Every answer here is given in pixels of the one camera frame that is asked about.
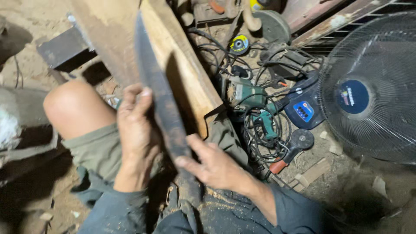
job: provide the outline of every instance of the sleeve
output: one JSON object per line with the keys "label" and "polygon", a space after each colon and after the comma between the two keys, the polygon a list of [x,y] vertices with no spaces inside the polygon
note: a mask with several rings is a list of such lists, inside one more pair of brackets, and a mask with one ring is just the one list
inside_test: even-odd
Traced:
{"label": "sleeve", "polygon": [[277,184],[270,187],[275,198],[277,225],[284,233],[328,233],[331,229],[329,220],[318,203]]}
{"label": "sleeve", "polygon": [[78,234],[145,233],[146,192],[105,192],[95,203]]}

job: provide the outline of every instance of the fan grill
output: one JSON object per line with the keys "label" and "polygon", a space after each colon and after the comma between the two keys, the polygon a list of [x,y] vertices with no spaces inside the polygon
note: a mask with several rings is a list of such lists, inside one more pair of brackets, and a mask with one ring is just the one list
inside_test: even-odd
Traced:
{"label": "fan grill", "polygon": [[[360,81],[369,93],[361,113],[338,103],[347,80]],[[321,108],[339,139],[360,154],[416,163],[416,12],[379,18],[352,32],[329,55],[319,82]]]}

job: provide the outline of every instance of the shorts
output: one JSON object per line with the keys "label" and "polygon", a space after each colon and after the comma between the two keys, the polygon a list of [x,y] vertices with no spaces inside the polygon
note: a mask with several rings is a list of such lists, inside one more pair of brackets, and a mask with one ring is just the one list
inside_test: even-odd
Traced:
{"label": "shorts", "polygon": [[[208,134],[206,141],[218,144],[242,167],[247,166],[247,154],[242,149],[225,113],[219,114],[210,123]],[[62,144],[71,151],[76,166],[92,170],[109,182],[114,181],[121,166],[121,143],[117,123],[77,138],[63,140]]]}

